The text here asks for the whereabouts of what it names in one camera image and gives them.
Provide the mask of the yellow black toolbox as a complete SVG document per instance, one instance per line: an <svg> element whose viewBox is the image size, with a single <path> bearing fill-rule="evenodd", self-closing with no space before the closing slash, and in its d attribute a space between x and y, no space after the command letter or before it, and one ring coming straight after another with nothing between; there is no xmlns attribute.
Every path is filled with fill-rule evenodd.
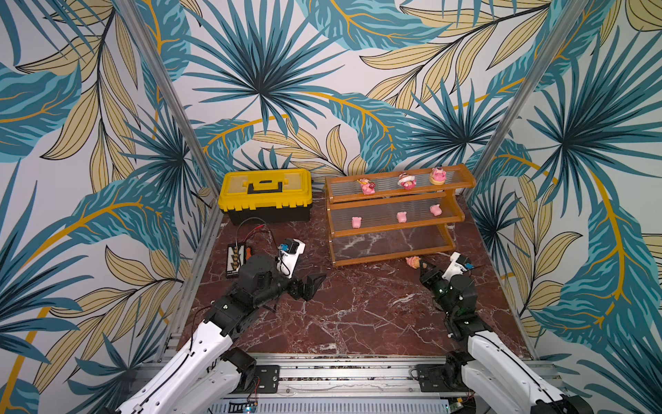
<svg viewBox="0 0 662 414"><path fill-rule="evenodd" d="M313 204L312 177L301 168L230 172L218 206L238 226L257 217L269 224L307 222Z"/></svg>

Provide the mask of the orange clear plastic shelf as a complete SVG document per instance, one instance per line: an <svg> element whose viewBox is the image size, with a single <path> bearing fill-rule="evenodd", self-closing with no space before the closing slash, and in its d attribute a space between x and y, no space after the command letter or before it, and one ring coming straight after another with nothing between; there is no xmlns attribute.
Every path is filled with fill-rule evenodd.
<svg viewBox="0 0 662 414"><path fill-rule="evenodd" d="M443 186L430 183L432 168L327 178L326 211L333 265L344 267L455 250L449 227L465 220L457 193L476 186L476 179L464 164L444 169L447 180ZM413 190L398 185L402 173L415 175L417 186ZM362 193L358 183L361 178L376 184L374 194ZM443 210L439 217L429 211L437 204ZM404 224L397 219L400 211L407 212ZM362 218L359 229L352 227L352 217Z"/></svg>

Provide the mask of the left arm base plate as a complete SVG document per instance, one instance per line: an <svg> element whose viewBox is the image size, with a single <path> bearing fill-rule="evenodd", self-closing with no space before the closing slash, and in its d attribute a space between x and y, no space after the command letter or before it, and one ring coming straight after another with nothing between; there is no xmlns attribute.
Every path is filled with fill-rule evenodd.
<svg viewBox="0 0 662 414"><path fill-rule="evenodd" d="M279 365L258 365L241 375L240 383L233 394L275 394L279 390L281 367Z"/></svg>

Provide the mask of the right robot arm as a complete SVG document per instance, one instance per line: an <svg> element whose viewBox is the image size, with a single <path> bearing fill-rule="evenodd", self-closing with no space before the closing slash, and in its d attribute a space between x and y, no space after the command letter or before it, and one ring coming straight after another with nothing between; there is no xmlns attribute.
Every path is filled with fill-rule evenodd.
<svg viewBox="0 0 662 414"><path fill-rule="evenodd" d="M467 392L495 413L592 413L580 396L570 396L515 355L476 311L473 265L461 256L446 270L423 260L420 281L445 315L449 337L462 349L443 364L415 367L424 392Z"/></svg>

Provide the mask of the pink strawberry cake figure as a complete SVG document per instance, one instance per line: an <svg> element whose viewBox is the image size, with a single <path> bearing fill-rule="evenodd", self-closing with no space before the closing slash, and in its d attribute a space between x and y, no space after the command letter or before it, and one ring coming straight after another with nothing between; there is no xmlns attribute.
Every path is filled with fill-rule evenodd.
<svg viewBox="0 0 662 414"><path fill-rule="evenodd" d="M417 179L415 175L403 172L398 176L398 185L407 191L413 190L417 186Z"/></svg>

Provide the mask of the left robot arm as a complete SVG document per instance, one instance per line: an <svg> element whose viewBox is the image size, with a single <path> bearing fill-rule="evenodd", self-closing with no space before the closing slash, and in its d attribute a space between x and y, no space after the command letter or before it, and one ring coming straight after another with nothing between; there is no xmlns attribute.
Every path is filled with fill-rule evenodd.
<svg viewBox="0 0 662 414"><path fill-rule="evenodd" d="M298 279L293 267L281 267L279 258L250 257L188 344L113 412L200 413L237 389L252 390L257 381L256 360L235 343L265 305L284 294L309 301L325 279L325 274Z"/></svg>

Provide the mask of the aluminium mounting rail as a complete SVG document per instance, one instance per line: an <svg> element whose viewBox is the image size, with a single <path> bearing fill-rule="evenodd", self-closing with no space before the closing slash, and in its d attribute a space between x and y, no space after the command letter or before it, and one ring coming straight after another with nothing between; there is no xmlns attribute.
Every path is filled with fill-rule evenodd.
<svg viewBox="0 0 662 414"><path fill-rule="evenodd" d="M396 398L412 395L414 397L455 398L467 396L474 397L479 402L486 404L482 398L473 393L422 393L417 379L413 376L415 366L443 364L443 362L444 360L435 361L424 358L322 358L320 360L266 358L256 361L256 366L279 365L281 367L279 390L275 394L267 394L269 397ZM560 388L560 384L553 376L546 373L544 367L536 367L533 362L525 363L551 385Z"/></svg>

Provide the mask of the pink round pig figure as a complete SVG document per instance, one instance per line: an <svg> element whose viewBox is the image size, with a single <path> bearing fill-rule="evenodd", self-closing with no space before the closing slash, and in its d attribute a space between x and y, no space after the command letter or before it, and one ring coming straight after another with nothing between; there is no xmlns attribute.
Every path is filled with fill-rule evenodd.
<svg viewBox="0 0 662 414"><path fill-rule="evenodd" d="M429 181L434 186L443 186L447 180L447 172L442 167L435 167L429 174Z"/></svg>

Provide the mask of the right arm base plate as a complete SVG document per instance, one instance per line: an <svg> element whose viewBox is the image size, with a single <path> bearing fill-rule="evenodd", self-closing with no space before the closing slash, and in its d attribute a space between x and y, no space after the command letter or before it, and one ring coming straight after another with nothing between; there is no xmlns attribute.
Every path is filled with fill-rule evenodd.
<svg viewBox="0 0 662 414"><path fill-rule="evenodd" d="M446 364L419 364L414 368L422 393L473 393L462 379L463 366Z"/></svg>

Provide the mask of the pink yellow figure toy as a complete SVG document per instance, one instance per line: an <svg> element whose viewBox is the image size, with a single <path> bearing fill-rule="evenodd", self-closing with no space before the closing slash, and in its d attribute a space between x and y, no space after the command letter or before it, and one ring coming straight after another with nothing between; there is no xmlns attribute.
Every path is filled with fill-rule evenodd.
<svg viewBox="0 0 662 414"><path fill-rule="evenodd" d="M372 195L376 192L376 184L367 178L358 179L360 189L364 195Z"/></svg>

